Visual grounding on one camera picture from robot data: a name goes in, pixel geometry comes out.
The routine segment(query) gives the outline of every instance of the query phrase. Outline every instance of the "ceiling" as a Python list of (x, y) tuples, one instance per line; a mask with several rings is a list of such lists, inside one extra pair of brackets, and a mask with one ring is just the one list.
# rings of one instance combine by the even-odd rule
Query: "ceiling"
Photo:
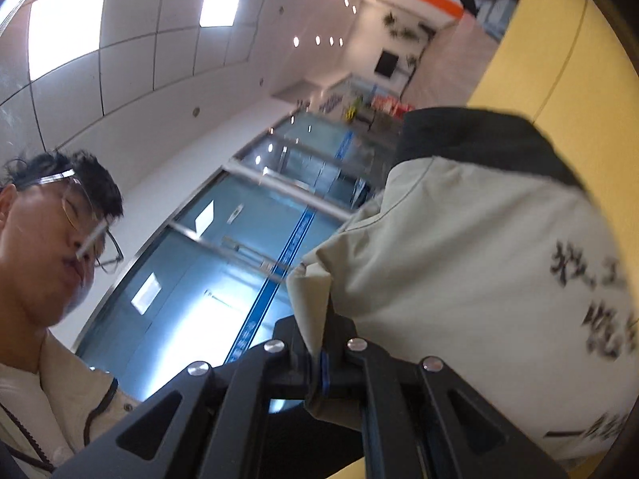
[(88, 148), (125, 188), (259, 98), (338, 66), (341, 49), (314, 38), (346, 39), (357, 19), (336, 0), (240, 0), (232, 27), (202, 28), (203, 0), (104, 0), (99, 48), (30, 82), (34, 1), (0, 36), (0, 162)]

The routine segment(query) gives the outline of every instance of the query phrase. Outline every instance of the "silver screw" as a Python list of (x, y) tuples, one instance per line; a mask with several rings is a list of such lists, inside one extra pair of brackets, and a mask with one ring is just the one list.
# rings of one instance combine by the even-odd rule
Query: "silver screw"
[(279, 353), (286, 347), (286, 344), (281, 340), (274, 338), (264, 343), (264, 350), (269, 353)]
[(443, 369), (443, 362), (436, 356), (428, 356), (424, 358), (422, 366), (430, 373), (439, 373)]
[(346, 342), (346, 346), (351, 351), (363, 351), (368, 347), (368, 342), (366, 342), (363, 338), (352, 338), (350, 341)]
[(187, 367), (187, 371), (191, 376), (202, 376), (206, 374), (207, 371), (211, 368), (211, 366), (206, 362), (194, 362)]

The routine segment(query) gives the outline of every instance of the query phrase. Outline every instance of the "floor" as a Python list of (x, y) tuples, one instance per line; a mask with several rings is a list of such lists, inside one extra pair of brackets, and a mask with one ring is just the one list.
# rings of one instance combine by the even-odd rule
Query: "floor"
[(464, 106), (479, 84), (498, 43), (466, 13), (440, 30), (402, 95), (415, 108)]

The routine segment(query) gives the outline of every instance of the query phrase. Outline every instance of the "blue stripe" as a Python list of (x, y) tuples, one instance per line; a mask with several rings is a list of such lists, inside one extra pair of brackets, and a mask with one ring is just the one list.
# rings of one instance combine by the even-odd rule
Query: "blue stripe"
[[(340, 144), (339, 149), (337, 150), (337, 154), (335, 158), (338, 160), (342, 160), (344, 155), (346, 155), (346, 151), (351, 145), (351, 141), (353, 140), (353, 132), (348, 131), (344, 135), (344, 139)], [(311, 227), (311, 223), (315, 218), (315, 211), (312, 209), (306, 208), (306, 210), (302, 213), (299, 218), (297, 225), (293, 229), (293, 233), (288, 238), (288, 241), (284, 245), (284, 249), (282, 253), (277, 258), (279, 263), (282, 265), (277, 265), (273, 271), (272, 275), (277, 275), (279, 277), (284, 277), (286, 273), (285, 266), (290, 265), (297, 254), (297, 251), (302, 244), (302, 240), (304, 236)], [(224, 363), (233, 362), (242, 356), (242, 353), (248, 349), (250, 343), (253, 341), (255, 334), (258, 332), (258, 328), (266, 316), (266, 312), (268, 311), (268, 307), (273, 302), (274, 297), (279, 290), (280, 283), (274, 281), (272, 279), (266, 279), (262, 288), (260, 289), (258, 296), (255, 298), (253, 305), (250, 307), (250, 311), (244, 323), (242, 324), (242, 329), (240, 330), (238, 336), (235, 338), (233, 345), (231, 346), (231, 350), (229, 354), (226, 356), (226, 360)]]

